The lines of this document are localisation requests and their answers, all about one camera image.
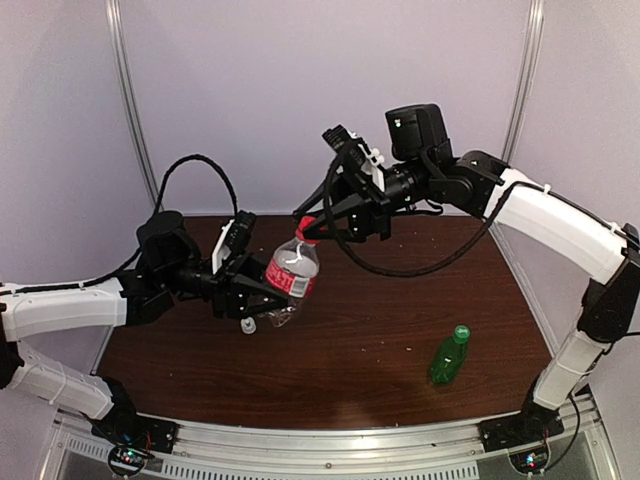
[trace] black cable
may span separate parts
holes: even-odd
[[[200,155],[199,153],[194,153],[193,155],[187,155],[186,157],[182,157],[181,159],[176,160],[165,172],[164,177],[162,177],[160,192],[158,192],[158,198],[156,199],[156,204],[153,208],[153,215],[155,215],[160,211],[160,207],[162,206],[162,199],[164,198],[164,192],[167,189],[167,182],[169,181],[169,177],[180,165],[187,162],[193,162],[193,161],[204,162],[216,171],[216,173],[220,176],[225,186],[227,187],[227,191],[229,192],[229,196],[231,197],[231,203],[233,205],[233,214],[237,215],[238,214],[238,198],[236,197],[236,192],[233,189],[231,180],[229,180],[229,177],[227,177],[227,174],[224,172],[222,167],[220,167],[220,165],[218,165],[216,162],[211,160],[209,157],[205,157],[204,155]]]
[[[437,272],[438,270],[441,270],[441,269],[451,265],[457,259],[462,257],[465,253],[467,253],[471,248],[473,248],[473,246],[476,243],[478,243],[478,241],[484,236],[484,234],[489,230],[489,228],[491,227],[491,225],[495,221],[496,217],[498,216],[498,214],[500,213],[500,211],[504,207],[506,201],[509,199],[509,196],[511,195],[511,193],[513,192],[515,187],[522,186],[522,187],[531,188],[533,190],[537,190],[537,191],[540,191],[540,192],[544,192],[545,191],[545,189],[543,187],[541,187],[540,185],[533,184],[533,183],[524,182],[524,181],[513,182],[504,191],[504,193],[502,194],[502,196],[498,200],[495,208],[493,209],[493,211],[491,212],[489,217],[487,217],[487,219],[485,220],[483,225],[478,229],[478,231],[476,231],[476,233],[474,233],[472,235],[472,237],[464,245],[462,245],[460,248],[458,248],[458,250],[453,252],[448,257],[446,257],[443,260],[440,260],[440,261],[438,261],[438,262],[436,262],[436,263],[434,263],[432,265],[429,265],[429,266],[426,266],[426,267],[422,267],[422,268],[418,268],[418,269],[413,269],[413,270],[391,270],[391,269],[387,269],[387,268],[382,268],[382,267],[378,267],[376,265],[372,265],[372,264],[368,263],[366,260],[363,260],[362,258],[360,258],[351,249],[351,247],[346,242],[346,240],[344,240],[338,234],[338,228],[337,228],[336,223],[335,223],[335,218],[333,217],[333,213],[331,212],[331,185],[333,184],[333,180],[334,180],[334,178],[335,178],[335,176],[337,174],[338,168],[342,164],[343,158],[351,151],[351,149],[356,144],[357,144],[357,142],[355,140],[351,140],[351,141],[348,141],[347,143],[345,143],[344,146],[340,149],[340,152],[336,155],[336,157],[331,162],[331,165],[329,166],[329,170],[327,171],[327,175],[326,175],[325,180],[324,180],[324,187],[323,187],[323,191],[322,191],[322,209],[323,209],[325,218],[327,220],[327,230],[329,231],[331,236],[336,240],[336,243],[338,244],[338,247],[340,247],[340,250],[342,250],[356,265],[358,265],[359,267],[363,268],[364,270],[366,270],[366,271],[368,271],[370,273],[374,273],[376,275],[382,275],[382,276],[385,276],[385,277],[413,278],[413,277],[419,277],[419,276],[422,276],[422,275],[428,275],[428,274]],[[607,222],[602,220],[597,215],[595,215],[595,214],[591,213],[590,211],[586,210],[585,208],[583,208],[583,207],[571,202],[570,200],[567,200],[566,198],[564,198],[563,196],[561,196],[559,194],[556,194],[555,192],[549,191],[547,193],[549,195],[557,198],[558,200],[567,203],[571,207],[576,208],[580,212],[582,212],[585,215],[589,216],[591,219],[597,221],[603,227],[605,227],[607,229],[611,229],[611,225],[609,225]],[[616,233],[616,235],[624,238],[627,242],[631,243],[634,246],[637,246],[636,242],[632,238],[630,238],[625,232],[620,231],[620,230],[615,230],[614,232]]]
[[[233,189],[233,185],[231,184],[231,181],[229,180],[229,177],[224,172],[222,167],[220,167],[213,160],[211,160],[208,157],[205,157],[204,155],[200,155],[200,154],[196,153],[196,154],[193,154],[193,155],[187,155],[186,157],[182,157],[181,159],[176,160],[169,167],[169,169],[165,172],[164,177],[162,178],[162,185],[160,187],[160,191],[158,192],[158,197],[156,198],[156,201],[155,201],[155,205],[154,205],[154,208],[153,208],[153,214],[151,216],[153,217],[153,215],[156,215],[160,211],[160,207],[162,206],[162,200],[164,199],[164,194],[165,194],[165,191],[167,189],[167,182],[169,181],[169,177],[171,176],[171,174],[173,174],[173,172],[176,170],[176,168],[178,168],[180,165],[182,165],[184,163],[187,163],[187,162],[191,162],[191,161],[200,161],[200,162],[206,163],[207,165],[209,165],[211,168],[213,168],[216,171],[216,173],[220,176],[220,178],[222,178],[222,181],[224,182],[224,184],[227,187],[227,190],[229,192],[229,197],[231,197],[231,203],[233,205],[233,214],[237,215],[238,214],[238,198],[236,197],[236,192]],[[98,278],[94,278],[92,280],[88,280],[86,282],[61,283],[61,284],[57,284],[57,285],[33,285],[33,286],[19,288],[15,292],[12,292],[11,290],[4,290],[4,291],[0,292],[0,296],[2,296],[2,295],[11,295],[11,294],[22,294],[22,293],[55,292],[55,291],[60,291],[60,290],[73,290],[73,289],[78,289],[78,288],[93,287],[93,286],[98,285],[100,283],[106,282],[107,280],[110,280],[113,277],[115,277],[116,275],[122,273],[133,262],[136,261],[136,259],[140,255],[140,253],[141,253],[140,252],[140,247],[138,247],[136,249],[136,251],[133,253],[133,255],[131,257],[129,257],[118,268],[116,268],[115,270],[113,270],[113,271],[111,271],[111,272],[109,272],[109,273],[107,273],[105,275],[102,275],[102,276],[100,276]]]
[[[569,395],[569,400],[571,401],[571,404],[573,405],[573,408],[576,411],[576,430],[575,432],[573,432],[573,436],[571,437],[571,440],[569,441],[567,448],[564,449],[564,452],[562,452],[560,456],[556,458],[556,460],[551,465],[543,469],[544,473],[547,473],[552,468],[555,468],[556,465],[558,465],[562,461],[562,459],[567,455],[567,453],[569,453],[569,450],[571,450],[571,447],[573,447],[573,444],[576,443],[576,439],[578,438],[578,434],[580,433],[580,420],[581,420],[580,409],[578,408],[576,401],[573,399],[573,395]]]

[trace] wooden table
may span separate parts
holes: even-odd
[[[221,218],[187,227],[211,251]],[[392,268],[443,258],[479,227],[468,217],[394,220],[393,236],[356,246]],[[288,217],[260,217],[252,251],[270,255],[293,235]],[[139,410],[182,420],[268,428],[418,425],[520,408],[549,353],[509,268],[486,235],[436,274],[369,274],[333,242],[318,246],[321,273],[298,321],[241,333],[210,306],[186,302],[155,324],[117,329],[99,374],[120,379]],[[427,372],[440,342],[471,328],[455,382]]]

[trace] white robotic arm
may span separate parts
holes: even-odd
[[[287,304],[261,282],[266,263],[246,252],[255,215],[240,211],[223,230],[214,258],[203,260],[178,212],[154,215],[138,229],[140,259],[102,279],[72,284],[0,286],[0,389],[26,392],[85,415],[113,443],[170,452],[176,425],[137,415],[116,380],[87,375],[31,348],[30,335],[87,326],[155,321],[173,298],[211,301],[215,317],[247,315]],[[259,298],[260,303],[252,302]]]
[[[323,135],[336,157],[324,182],[294,212],[313,212],[316,221],[305,229],[314,239],[335,239],[359,266],[376,274],[415,277],[446,267],[468,251],[492,223],[519,230],[580,266],[590,277],[574,330],[548,367],[532,384],[513,418],[482,422],[485,450],[511,448],[557,433],[557,410],[595,362],[629,329],[640,294],[638,233],[620,228],[540,186],[521,172],[484,152],[452,154],[440,109],[412,105],[386,113],[393,156],[402,163],[383,169],[384,190],[372,180],[369,147],[337,126]],[[363,242],[371,234],[391,235],[391,218],[410,213],[419,201],[452,204],[485,220],[476,235],[446,259],[420,269],[383,269],[359,258],[347,242]],[[339,230],[335,220],[345,218]]]
[[[537,185],[513,169],[506,169],[500,178],[504,183],[494,188],[484,214],[487,218],[515,182]],[[605,226],[552,196],[549,186],[542,188],[540,191],[516,185],[495,222],[515,228],[548,246],[581,267],[593,281],[606,285],[627,260],[623,255],[628,248],[626,234],[615,223]],[[535,403],[550,410],[559,408],[610,345],[574,328],[540,375],[533,391]]]

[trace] vent grille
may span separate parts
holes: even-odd
[[[67,450],[84,457],[93,458],[100,462],[106,462],[109,455],[110,445],[104,445],[92,439],[71,435],[67,442]],[[163,459],[162,467],[157,466],[157,470],[145,472],[171,480],[326,480],[329,475],[256,475],[255,473],[245,474],[225,472],[220,468],[208,467],[205,465],[194,465],[192,463],[181,462],[173,458]],[[401,474],[388,475],[336,475],[331,472],[331,477],[340,480],[479,480],[478,466],[475,461],[459,463],[457,465],[427,468],[419,471]]]
[[[104,461],[107,460],[107,456],[109,455],[109,448],[91,440],[75,436],[71,436],[71,438],[69,438],[67,450],[85,457]]]
[[[176,480],[292,480],[293,478],[315,480],[316,478],[327,478],[326,475],[322,477],[312,475],[290,477],[289,475],[272,474],[267,477],[255,474],[224,473],[215,468],[174,463],[171,460],[164,462],[162,474],[165,478]],[[479,480],[480,477],[476,462],[466,462],[404,475],[341,475],[340,478],[344,480]]]

